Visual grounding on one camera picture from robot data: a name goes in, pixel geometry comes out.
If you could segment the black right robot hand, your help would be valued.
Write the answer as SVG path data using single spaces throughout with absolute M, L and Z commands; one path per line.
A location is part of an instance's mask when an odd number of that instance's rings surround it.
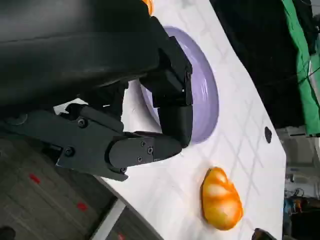
M 252 234 L 251 240 L 276 240 L 269 232 L 256 228 Z

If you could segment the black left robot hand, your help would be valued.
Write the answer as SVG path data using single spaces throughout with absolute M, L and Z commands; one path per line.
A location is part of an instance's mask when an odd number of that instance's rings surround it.
M 193 131 L 193 67 L 142 0 L 3 0 L 0 130 L 58 148 L 59 167 L 117 181 L 179 154 Z M 161 132 L 127 132 L 132 80 Z

